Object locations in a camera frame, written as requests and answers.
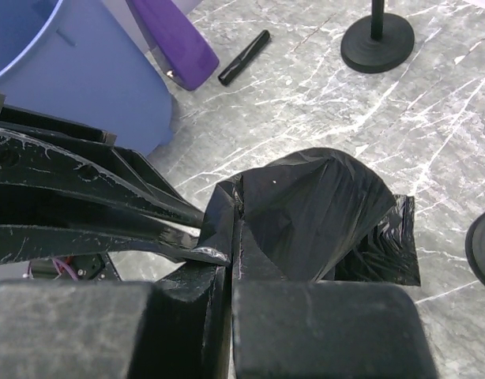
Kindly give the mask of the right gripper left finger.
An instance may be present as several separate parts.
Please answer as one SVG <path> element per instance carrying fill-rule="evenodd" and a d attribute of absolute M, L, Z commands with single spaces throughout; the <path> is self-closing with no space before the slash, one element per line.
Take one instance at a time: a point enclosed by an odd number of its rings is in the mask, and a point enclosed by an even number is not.
<path fill-rule="evenodd" d="M 0 282 L 0 378 L 224 378 L 230 270 Z"/>

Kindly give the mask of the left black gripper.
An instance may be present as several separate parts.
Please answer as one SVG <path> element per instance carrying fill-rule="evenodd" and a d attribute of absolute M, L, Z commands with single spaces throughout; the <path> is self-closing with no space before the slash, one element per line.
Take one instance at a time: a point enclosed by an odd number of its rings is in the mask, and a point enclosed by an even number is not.
<path fill-rule="evenodd" d="M 176 225 L 203 214 L 107 133 L 6 105 L 0 93 L 0 265 L 141 251 L 228 266 Z"/>

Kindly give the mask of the black trash bag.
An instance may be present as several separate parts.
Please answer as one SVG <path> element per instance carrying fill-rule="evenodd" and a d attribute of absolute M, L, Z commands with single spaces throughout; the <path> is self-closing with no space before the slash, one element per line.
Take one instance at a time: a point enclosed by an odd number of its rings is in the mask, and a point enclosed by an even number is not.
<path fill-rule="evenodd" d="M 243 222 L 257 249 L 290 280 L 421 283 L 415 199 L 333 148 L 293 152 L 216 184 L 199 250 L 231 252 Z"/>

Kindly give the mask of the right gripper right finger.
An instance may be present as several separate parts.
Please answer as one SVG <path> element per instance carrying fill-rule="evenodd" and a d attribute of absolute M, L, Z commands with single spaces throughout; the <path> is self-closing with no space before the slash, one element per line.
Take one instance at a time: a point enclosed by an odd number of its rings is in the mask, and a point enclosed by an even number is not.
<path fill-rule="evenodd" d="M 232 272 L 239 378 L 436 378 L 414 302 L 382 283 L 290 281 L 235 225 Z"/>

